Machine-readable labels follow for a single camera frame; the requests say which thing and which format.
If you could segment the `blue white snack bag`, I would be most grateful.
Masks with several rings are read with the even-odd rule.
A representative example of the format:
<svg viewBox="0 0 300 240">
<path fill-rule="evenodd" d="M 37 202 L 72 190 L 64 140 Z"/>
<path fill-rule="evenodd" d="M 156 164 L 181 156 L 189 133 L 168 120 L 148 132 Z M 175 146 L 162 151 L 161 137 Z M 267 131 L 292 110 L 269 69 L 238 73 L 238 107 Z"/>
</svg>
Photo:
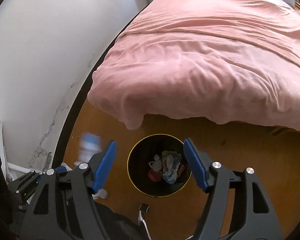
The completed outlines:
<svg viewBox="0 0 300 240">
<path fill-rule="evenodd" d="M 88 163 L 95 153 L 101 152 L 101 137 L 92 133 L 83 133 L 79 143 L 78 157 L 74 162 L 75 166 L 81 163 Z"/>
</svg>

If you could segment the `black round trash bin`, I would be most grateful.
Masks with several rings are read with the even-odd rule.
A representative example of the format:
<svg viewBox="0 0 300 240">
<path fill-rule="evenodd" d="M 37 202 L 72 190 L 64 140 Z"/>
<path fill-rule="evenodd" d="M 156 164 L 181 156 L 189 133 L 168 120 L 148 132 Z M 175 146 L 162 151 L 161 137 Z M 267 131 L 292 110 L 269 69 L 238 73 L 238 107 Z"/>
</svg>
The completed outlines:
<svg viewBox="0 0 300 240">
<path fill-rule="evenodd" d="M 134 187 L 156 198 L 180 191 L 191 177 L 183 146 L 181 140 L 168 134 L 149 135 L 137 142 L 127 160 Z"/>
</svg>

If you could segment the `pink bed blanket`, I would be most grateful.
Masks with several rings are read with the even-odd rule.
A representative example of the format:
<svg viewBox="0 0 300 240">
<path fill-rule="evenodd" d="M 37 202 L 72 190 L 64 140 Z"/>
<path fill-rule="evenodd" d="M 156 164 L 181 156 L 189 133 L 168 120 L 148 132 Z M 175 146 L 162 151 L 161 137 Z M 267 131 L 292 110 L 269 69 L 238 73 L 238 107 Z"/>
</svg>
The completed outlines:
<svg viewBox="0 0 300 240">
<path fill-rule="evenodd" d="M 153 0 L 92 78 L 88 101 L 128 129 L 155 114 L 300 131 L 300 15 L 282 0 Z"/>
</svg>

